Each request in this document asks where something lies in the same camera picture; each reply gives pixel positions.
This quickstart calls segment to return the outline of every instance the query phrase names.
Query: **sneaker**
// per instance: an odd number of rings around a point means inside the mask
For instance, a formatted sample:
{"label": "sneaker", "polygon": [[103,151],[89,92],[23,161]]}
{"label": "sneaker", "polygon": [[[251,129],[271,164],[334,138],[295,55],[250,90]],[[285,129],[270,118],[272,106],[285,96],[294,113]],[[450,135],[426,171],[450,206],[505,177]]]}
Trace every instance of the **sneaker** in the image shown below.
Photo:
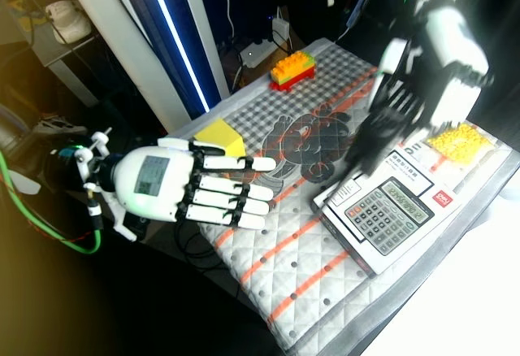
{"label": "sneaker", "polygon": [[52,118],[40,120],[32,129],[32,132],[45,135],[86,134],[87,128],[70,124],[62,116],[53,116]]}

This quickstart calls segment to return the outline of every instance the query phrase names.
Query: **quilted mat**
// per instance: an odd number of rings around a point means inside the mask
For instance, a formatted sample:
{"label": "quilted mat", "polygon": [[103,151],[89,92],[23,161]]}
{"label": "quilted mat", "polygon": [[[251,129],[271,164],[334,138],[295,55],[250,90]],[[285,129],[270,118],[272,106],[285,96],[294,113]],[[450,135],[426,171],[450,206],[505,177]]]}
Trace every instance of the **quilted mat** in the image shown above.
{"label": "quilted mat", "polygon": [[[342,172],[354,130],[366,117],[366,95],[376,69],[328,41],[305,50],[316,58],[314,79],[299,82],[288,93],[269,89],[263,79],[256,88],[248,87],[254,88],[250,90],[254,95],[239,100],[244,93],[238,93],[235,102],[221,103],[207,118],[224,118],[244,138],[248,154],[278,161],[269,173],[231,176],[275,191],[266,228],[200,226],[287,354],[342,354],[361,336],[345,335],[345,330],[365,333],[380,323],[375,319],[363,321],[362,327],[354,325],[356,317],[388,292],[457,214],[383,274],[366,276],[316,218],[310,203]],[[191,136],[207,123],[193,122],[183,135]],[[496,149],[492,161],[483,160],[486,173],[479,173],[473,185],[464,184],[467,190],[478,191],[510,152],[502,144]],[[475,176],[470,171],[465,175]],[[340,352],[334,348],[338,338]]]}

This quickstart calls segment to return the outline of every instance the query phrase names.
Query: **calculator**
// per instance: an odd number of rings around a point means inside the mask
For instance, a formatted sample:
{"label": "calculator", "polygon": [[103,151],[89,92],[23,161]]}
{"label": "calculator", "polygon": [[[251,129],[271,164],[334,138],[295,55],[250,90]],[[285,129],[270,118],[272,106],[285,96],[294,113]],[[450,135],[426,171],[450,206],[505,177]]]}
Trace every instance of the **calculator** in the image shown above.
{"label": "calculator", "polygon": [[314,198],[314,204],[325,226],[369,276],[392,265],[458,207],[455,193],[401,148],[372,176],[356,176],[337,191],[336,186]]}

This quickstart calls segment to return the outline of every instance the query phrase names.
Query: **red logo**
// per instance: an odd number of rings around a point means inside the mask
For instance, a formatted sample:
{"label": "red logo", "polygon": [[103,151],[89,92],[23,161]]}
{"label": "red logo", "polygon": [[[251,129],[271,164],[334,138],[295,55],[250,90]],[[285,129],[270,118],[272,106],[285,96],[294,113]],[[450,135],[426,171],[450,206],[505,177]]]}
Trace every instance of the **red logo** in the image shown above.
{"label": "red logo", "polygon": [[439,191],[434,197],[433,200],[438,202],[442,207],[446,207],[449,203],[453,201],[453,199],[448,196],[445,191]]}

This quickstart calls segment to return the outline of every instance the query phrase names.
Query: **white light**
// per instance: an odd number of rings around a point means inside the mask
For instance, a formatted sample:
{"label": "white light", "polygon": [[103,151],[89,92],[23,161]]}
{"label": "white light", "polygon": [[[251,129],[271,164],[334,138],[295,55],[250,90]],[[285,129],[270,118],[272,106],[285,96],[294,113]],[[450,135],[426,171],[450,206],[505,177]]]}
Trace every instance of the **white light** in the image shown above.
{"label": "white light", "polygon": [[198,84],[197,77],[195,76],[195,72],[193,71],[192,64],[189,62],[188,55],[182,46],[182,41],[180,41],[179,33],[177,33],[177,29],[173,24],[173,20],[171,19],[170,12],[166,6],[164,0],[157,0],[159,6],[161,7],[161,12],[164,15],[164,19],[168,24],[168,28],[170,29],[171,35],[177,44],[177,48],[179,49],[180,56],[182,57],[186,68],[188,69],[189,76],[192,78],[193,85],[195,85],[195,89],[197,90],[198,97],[201,99],[202,106],[204,107],[204,111],[209,112],[210,108],[208,107],[208,103],[204,98],[204,94],[202,93],[201,86]]}

